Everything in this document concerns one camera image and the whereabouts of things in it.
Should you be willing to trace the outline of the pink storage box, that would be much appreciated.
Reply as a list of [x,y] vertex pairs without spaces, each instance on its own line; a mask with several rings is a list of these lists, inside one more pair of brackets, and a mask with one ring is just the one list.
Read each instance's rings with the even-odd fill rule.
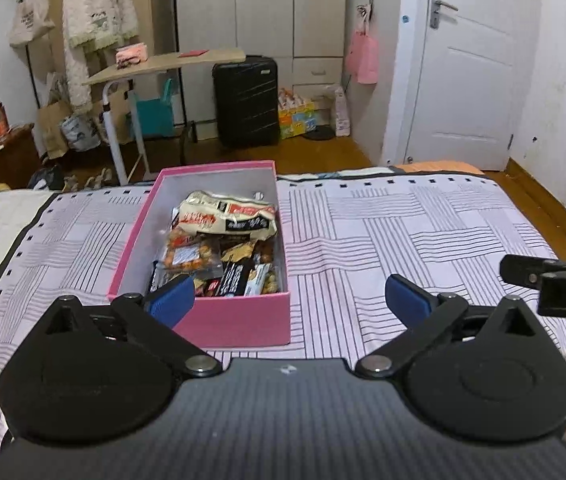
[[204,349],[292,340],[291,294],[273,162],[161,170],[131,228],[108,299],[145,308]]

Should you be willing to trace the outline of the small clear peanut bag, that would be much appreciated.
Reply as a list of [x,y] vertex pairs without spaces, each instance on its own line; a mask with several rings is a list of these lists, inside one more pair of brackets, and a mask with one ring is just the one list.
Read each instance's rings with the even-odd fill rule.
[[171,229],[158,258],[169,270],[183,272],[207,271],[219,276],[223,271],[219,240],[202,234],[189,234],[183,229]]

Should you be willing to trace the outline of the black cracker snack pack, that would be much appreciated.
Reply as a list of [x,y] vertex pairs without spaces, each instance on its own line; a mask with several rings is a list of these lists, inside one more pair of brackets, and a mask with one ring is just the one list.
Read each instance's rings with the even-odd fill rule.
[[230,261],[218,284],[213,288],[213,297],[241,297],[245,295],[247,282],[255,264],[250,258]]

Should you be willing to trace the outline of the large cream snack bag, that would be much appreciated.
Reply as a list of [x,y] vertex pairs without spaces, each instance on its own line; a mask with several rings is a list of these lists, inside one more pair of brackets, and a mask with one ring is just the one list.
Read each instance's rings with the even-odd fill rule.
[[189,234],[269,240],[277,234],[277,210],[259,200],[194,191],[178,207],[177,226]]

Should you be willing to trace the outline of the clear bag mixed nuts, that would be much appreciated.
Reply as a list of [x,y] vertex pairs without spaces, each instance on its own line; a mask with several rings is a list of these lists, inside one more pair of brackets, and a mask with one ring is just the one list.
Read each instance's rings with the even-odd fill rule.
[[277,264],[272,240],[257,242],[251,254],[251,264],[245,285],[245,296],[276,294],[279,291]]

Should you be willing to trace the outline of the striped white bed sheet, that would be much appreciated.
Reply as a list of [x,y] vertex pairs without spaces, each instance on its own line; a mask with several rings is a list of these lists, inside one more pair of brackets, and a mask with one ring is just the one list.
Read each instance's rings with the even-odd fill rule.
[[[277,182],[291,293],[291,340],[216,350],[218,360],[354,361],[398,336],[384,285],[399,274],[471,304],[513,288],[508,254],[552,256],[542,235],[491,180],[418,174]],[[148,186],[54,195],[0,193],[0,370],[52,301],[103,304]],[[0,446],[6,423],[0,410]]]

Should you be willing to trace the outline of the teal bag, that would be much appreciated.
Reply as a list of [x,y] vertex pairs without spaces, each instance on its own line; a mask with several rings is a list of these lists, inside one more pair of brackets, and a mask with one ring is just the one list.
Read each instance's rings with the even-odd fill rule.
[[134,105],[143,138],[159,139],[175,136],[171,102],[172,86],[173,79],[168,78],[159,98],[137,101]]

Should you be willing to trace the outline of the white plastic floor bag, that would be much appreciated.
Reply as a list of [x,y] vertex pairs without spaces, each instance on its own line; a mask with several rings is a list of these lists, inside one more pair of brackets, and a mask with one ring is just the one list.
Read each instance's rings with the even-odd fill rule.
[[334,90],[332,125],[336,136],[350,136],[351,126],[346,93],[341,86]]

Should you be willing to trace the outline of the dark wooden nightstand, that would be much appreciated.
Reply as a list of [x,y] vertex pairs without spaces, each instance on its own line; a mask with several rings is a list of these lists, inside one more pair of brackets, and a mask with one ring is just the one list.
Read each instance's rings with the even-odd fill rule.
[[33,124],[16,127],[0,144],[0,183],[9,188],[27,188],[41,159],[33,136]]

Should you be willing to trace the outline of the brown paper bag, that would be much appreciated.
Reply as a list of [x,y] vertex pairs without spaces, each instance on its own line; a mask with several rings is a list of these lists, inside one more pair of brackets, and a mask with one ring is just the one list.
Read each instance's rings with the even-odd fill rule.
[[38,110],[38,126],[41,130],[42,144],[50,159],[63,157],[70,146],[62,133],[61,124],[72,116],[73,111],[64,101],[58,101]]

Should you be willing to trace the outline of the colourful cardboard box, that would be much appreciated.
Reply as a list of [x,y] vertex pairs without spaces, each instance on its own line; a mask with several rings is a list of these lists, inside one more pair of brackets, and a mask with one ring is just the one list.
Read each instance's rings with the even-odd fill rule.
[[277,117],[283,140],[304,136],[317,128],[315,103],[291,90],[281,89],[277,95]]

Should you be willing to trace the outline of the white room door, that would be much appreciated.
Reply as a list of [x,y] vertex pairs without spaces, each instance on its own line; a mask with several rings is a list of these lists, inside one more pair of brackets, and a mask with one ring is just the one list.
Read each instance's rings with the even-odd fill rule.
[[529,90],[541,0],[400,0],[383,162],[502,170]]

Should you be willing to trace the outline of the black suitcase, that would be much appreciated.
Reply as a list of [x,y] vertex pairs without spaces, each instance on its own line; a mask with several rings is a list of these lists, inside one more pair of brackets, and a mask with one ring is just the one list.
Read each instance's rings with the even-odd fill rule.
[[281,130],[275,59],[248,55],[243,62],[216,64],[211,74],[220,144],[227,150],[277,144]]

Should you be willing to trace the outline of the wooden rolling side table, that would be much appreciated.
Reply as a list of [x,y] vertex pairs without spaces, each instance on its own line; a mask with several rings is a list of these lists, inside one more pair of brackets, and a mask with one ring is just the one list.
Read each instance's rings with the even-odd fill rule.
[[[187,136],[192,136],[194,142],[197,141],[197,131],[195,122],[187,120],[184,97],[182,95],[181,68],[184,66],[194,66],[202,64],[227,64],[240,63],[246,60],[246,54],[239,48],[199,50],[190,52],[171,52],[159,55],[152,55],[146,61],[137,64],[130,64],[127,67],[117,65],[108,66],[105,70],[91,76],[85,82],[86,86],[93,87],[102,84],[102,119],[108,145],[112,154],[115,166],[116,177],[120,185],[127,185],[134,175],[134,171],[139,162],[143,162],[145,169],[144,177],[153,177],[149,169],[144,145],[144,135],[149,133],[151,138],[177,138],[179,140],[179,162],[185,164],[184,143]],[[136,95],[136,80],[140,76],[161,75],[176,72],[179,84],[180,106],[182,114],[182,128],[180,131],[175,129],[172,109],[172,84],[173,80],[168,78],[163,87],[163,93],[157,99],[139,101]],[[127,171],[120,151],[120,141],[116,133],[112,103],[110,100],[110,89],[115,84],[128,84],[126,92],[129,101],[129,114],[131,117],[132,133],[137,143],[138,158],[134,163],[134,168]]]

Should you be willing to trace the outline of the pink pouch on table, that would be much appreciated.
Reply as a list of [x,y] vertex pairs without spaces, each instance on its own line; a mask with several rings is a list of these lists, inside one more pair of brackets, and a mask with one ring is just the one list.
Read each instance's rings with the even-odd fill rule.
[[129,46],[118,48],[115,52],[115,63],[119,70],[145,63],[148,58],[149,55],[144,42],[129,44]]

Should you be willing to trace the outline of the pink hanging bag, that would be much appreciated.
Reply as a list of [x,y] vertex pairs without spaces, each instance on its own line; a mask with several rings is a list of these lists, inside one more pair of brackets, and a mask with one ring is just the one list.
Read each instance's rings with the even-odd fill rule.
[[357,84],[379,82],[379,42],[370,34],[371,6],[357,7],[357,21],[345,59],[346,70]]

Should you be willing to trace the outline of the cream lace cardigan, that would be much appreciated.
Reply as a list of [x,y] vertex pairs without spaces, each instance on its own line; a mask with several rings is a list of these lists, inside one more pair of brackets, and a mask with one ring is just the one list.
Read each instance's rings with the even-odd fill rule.
[[68,96],[74,112],[91,110],[86,55],[119,47],[138,35],[134,0],[63,0],[63,48]]

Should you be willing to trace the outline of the beige tote bag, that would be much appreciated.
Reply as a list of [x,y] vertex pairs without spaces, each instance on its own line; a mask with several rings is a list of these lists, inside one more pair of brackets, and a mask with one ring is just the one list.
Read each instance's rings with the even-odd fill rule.
[[14,49],[25,48],[54,27],[50,0],[18,0],[8,35],[9,44]]

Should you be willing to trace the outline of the white wardrobe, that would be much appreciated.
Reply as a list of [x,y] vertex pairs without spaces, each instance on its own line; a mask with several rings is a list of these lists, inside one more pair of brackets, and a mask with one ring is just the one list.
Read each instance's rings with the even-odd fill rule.
[[279,85],[305,98],[338,84],[346,0],[175,0],[180,51],[239,48],[277,62]]

